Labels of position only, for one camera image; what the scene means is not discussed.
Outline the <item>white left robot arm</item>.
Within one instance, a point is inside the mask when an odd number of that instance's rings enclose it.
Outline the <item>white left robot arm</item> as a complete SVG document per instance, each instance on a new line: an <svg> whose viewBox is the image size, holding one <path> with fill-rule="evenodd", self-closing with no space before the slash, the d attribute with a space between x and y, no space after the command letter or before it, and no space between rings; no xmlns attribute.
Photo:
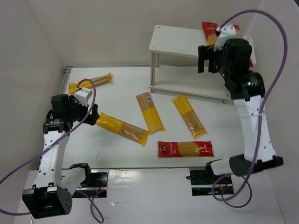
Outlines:
<svg viewBox="0 0 299 224"><path fill-rule="evenodd" d="M22 194L23 202L35 219L68 215L77 187L91 181L88 163L72 164L62 177L64 152L74 122L93 126L99 118L97 105L88 111L91 95L91 91L80 90L74 95L61 94L51 98L52 109L43 125L44 149L38 174L32 187Z"/></svg>

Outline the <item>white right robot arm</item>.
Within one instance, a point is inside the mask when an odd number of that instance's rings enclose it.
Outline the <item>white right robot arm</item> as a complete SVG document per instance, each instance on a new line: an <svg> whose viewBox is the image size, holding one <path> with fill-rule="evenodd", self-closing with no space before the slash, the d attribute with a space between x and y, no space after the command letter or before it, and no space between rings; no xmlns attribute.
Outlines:
<svg viewBox="0 0 299 224"><path fill-rule="evenodd" d="M284 161L271 144L265 110L261 108L265 99L262 76L250 69L252 46L244 39L229 39L215 50L213 45L198 47L198 72L219 73L236 106L244 138L243 154L214 160L205 166L210 177L223 175L245 176L265 169L282 166Z"/></svg>

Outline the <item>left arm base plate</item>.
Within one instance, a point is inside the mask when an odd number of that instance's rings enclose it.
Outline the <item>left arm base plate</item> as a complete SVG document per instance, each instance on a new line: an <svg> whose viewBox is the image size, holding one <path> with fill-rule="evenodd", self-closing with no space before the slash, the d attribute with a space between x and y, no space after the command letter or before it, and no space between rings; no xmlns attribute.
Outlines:
<svg viewBox="0 0 299 224"><path fill-rule="evenodd" d="M73 194L73 198L83 198L84 195L80 194L80 191L85 193L88 197L93 198L106 198L107 185L108 185L108 173L107 169L92 169L91 181L86 185L79 185Z"/></svg>

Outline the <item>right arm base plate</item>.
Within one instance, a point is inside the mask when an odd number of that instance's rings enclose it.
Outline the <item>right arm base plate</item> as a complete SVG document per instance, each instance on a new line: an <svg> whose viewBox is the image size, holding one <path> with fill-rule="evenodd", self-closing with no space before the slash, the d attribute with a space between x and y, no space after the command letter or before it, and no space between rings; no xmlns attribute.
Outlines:
<svg viewBox="0 0 299 224"><path fill-rule="evenodd" d="M208 196L212 194L212 186L219 176L209 176L204 167L189 168L186 177L191 183L192 196ZM230 176L220 180L214 188L214 194L233 195L234 187Z"/></svg>

